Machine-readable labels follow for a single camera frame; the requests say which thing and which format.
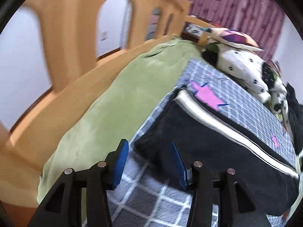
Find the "black pants white waistband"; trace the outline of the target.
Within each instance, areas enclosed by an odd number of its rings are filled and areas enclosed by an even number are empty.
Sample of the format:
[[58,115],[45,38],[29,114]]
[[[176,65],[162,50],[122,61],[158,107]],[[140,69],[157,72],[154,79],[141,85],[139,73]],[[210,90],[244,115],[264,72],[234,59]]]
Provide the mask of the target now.
[[174,92],[151,127],[135,142],[144,158],[177,179],[173,147],[178,149],[185,168],[200,161],[214,172],[234,169],[268,215],[282,215],[299,195],[299,174],[294,166],[186,89]]

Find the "grey grid star blanket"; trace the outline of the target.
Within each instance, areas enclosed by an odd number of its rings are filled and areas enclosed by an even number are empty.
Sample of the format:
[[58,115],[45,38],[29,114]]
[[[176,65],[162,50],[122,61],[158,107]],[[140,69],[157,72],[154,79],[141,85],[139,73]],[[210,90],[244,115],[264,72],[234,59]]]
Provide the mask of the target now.
[[[290,135],[278,119],[245,89],[205,61],[191,60],[176,82],[176,88],[206,85],[226,105],[219,111],[264,142],[291,166],[298,166]],[[108,193],[114,226],[185,226],[191,195],[170,185],[163,174],[134,148],[117,189]]]

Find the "green bed sheet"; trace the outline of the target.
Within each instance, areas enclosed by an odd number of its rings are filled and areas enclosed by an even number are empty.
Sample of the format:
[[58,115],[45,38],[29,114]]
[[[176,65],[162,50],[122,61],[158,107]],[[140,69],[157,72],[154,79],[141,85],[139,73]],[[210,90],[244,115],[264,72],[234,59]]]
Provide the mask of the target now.
[[104,160],[121,139],[131,139],[175,87],[188,61],[200,57],[198,45],[178,38],[132,60],[61,138],[44,165],[37,201],[43,200],[66,168],[88,169]]

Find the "black jacket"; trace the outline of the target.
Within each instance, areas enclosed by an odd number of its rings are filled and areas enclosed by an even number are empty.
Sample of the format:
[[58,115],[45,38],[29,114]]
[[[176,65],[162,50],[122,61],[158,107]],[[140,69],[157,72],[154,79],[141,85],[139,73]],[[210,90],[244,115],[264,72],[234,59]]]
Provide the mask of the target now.
[[303,120],[302,120],[302,105],[298,102],[294,88],[287,83],[287,102],[289,122],[293,135],[293,145],[297,155],[302,151],[302,136],[303,136]]

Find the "white black floral quilt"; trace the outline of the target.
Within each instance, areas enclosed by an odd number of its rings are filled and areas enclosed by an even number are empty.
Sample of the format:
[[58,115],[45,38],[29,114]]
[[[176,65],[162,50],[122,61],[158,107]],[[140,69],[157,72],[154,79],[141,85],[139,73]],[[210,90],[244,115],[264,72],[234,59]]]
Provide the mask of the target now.
[[287,129],[289,108],[287,90],[278,74],[252,51],[221,43],[209,43],[202,57],[216,69],[233,77],[252,96],[264,104]]

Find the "purple patterned pillow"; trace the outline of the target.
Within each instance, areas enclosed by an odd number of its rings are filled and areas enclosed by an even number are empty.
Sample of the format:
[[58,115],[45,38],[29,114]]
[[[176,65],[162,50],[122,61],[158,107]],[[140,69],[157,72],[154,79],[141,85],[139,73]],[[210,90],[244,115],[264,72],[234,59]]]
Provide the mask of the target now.
[[263,51],[252,37],[236,30],[212,27],[206,28],[205,32],[208,32],[212,39],[234,48],[250,51]]

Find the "wooden bed frame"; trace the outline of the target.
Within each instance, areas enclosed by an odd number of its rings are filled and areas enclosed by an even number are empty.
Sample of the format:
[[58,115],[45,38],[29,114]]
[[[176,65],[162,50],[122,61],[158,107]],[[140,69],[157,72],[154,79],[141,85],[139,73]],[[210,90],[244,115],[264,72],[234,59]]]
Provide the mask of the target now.
[[130,0],[133,5],[126,49],[95,57],[97,13],[106,0],[5,0],[1,27],[21,6],[38,15],[52,88],[1,133],[1,200],[37,206],[39,177],[61,137],[138,55],[181,33],[190,17],[188,0]]

